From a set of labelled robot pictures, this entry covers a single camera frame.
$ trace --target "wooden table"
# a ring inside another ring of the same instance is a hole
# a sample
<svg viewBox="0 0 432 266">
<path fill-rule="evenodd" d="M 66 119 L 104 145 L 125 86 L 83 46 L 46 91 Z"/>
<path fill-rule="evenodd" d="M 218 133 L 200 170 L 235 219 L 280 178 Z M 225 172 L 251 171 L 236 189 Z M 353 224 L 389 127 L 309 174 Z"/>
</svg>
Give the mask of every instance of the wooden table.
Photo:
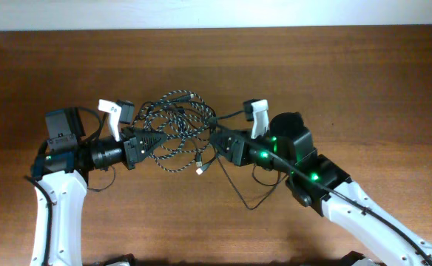
<svg viewBox="0 0 432 266">
<path fill-rule="evenodd" d="M 48 136 L 45 112 L 95 109 L 100 98 L 139 106 L 175 89 L 199 93 L 218 114 L 252 98 L 269 101 L 270 117 L 301 112 L 321 153 L 432 242 L 432 26 L 0 33 L 0 265 L 30 262 L 37 207 L 22 176 Z M 93 132 L 93 118 L 83 120 Z M 226 165 L 247 197 L 264 192 L 250 166 Z M 202 176 L 151 160 L 117 170 L 113 187 L 85 200 L 84 262 L 124 253 L 221 263 L 370 255 L 285 186 L 247 211 L 217 166 Z M 94 171 L 90 185 L 110 178 Z"/>
</svg>

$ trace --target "green led indicator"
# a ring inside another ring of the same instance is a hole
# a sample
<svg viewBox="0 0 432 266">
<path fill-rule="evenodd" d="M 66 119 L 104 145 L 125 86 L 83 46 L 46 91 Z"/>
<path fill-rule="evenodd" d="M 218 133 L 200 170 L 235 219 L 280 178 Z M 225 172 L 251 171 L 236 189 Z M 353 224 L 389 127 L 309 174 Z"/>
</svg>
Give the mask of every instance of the green led indicator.
<svg viewBox="0 0 432 266">
<path fill-rule="evenodd" d="M 315 174 L 315 173 L 311 174 L 311 180 L 316 181 L 316 180 L 318 180 L 319 178 L 320 178 L 320 177 L 318 177 L 317 174 Z"/>
</svg>

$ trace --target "white wall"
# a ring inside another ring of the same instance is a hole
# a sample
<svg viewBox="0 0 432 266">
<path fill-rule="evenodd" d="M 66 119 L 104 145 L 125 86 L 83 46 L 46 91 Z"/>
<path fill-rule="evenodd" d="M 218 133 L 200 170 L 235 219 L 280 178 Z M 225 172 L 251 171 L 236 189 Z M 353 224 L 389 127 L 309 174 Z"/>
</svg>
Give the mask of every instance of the white wall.
<svg viewBox="0 0 432 266">
<path fill-rule="evenodd" d="M 0 30 L 432 24 L 432 0 L 0 0 Z"/>
</svg>

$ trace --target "tangled cable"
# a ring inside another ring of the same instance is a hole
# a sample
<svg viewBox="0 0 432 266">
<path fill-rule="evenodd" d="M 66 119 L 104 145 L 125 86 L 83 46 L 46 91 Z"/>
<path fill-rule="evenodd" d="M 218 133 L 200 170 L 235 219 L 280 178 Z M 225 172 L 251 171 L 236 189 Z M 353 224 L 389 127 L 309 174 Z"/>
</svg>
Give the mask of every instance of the tangled cable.
<svg viewBox="0 0 432 266">
<path fill-rule="evenodd" d="M 176 173 L 193 164 L 197 155 L 206 150 L 209 140 L 202 138 L 201 134 L 209 130 L 208 120 L 215 116 L 216 113 L 213 108 L 206 105 L 201 96 L 187 90 L 176 90 L 167 93 L 155 102 L 145 102 L 138 110 L 132 122 L 132 127 L 138 121 L 143 121 L 145 130 L 165 133 L 168 140 L 180 139 L 180 144 L 176 149 L 171 149 L 164 145 L 161 146 L 169 152 L 168 154 L 161 156 L 150 155 L 163 170 Z M 198 148 L 194 139 L 206 143 Z M 195 149 L 183 150 L 183 146 L 187 140 L 193 143 Z M 168 160 L 177 154 L 191 153 L 195 153 L 195 158 L 178 169 L 169 169 L 161 164 L 161 160 Z"/>
</svg>

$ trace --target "wood grain surface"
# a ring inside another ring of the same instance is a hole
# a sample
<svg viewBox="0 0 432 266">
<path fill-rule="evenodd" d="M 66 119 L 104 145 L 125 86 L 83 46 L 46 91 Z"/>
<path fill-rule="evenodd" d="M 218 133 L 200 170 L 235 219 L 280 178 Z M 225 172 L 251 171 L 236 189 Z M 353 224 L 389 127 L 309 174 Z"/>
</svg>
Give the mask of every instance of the wood grain surface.
<svg viewBox="0 0 432 266">
<path fill-rule="evenodd" d="M 221 115 L 252 98 L 269 100 L 270 117 L 301 112 L 320 153 L 432 242 L 432 26 L 0 33 L 0 265 L 32 256 L 36 198 L 22 176 L 47 138 L 45 112 L 95 109 L 100 98 L 140 106 L 175 89 L 199 93 Z M 93 118 L 83 120 L 93 132 Z M 242 117 L 225 125 L 248 127 Z M 264 192 L 250 166 L 226 165 L 247 197 Z M 285 186 L 247 211 L 216 165 L 201 176 L 151 160 L 117 170 L 114 186 L 85 199 L 84 262 L 125 253 L 218 263 L 371 255 Z M 110 175 L 94 171 L 90 185 Z"/>
</svg>

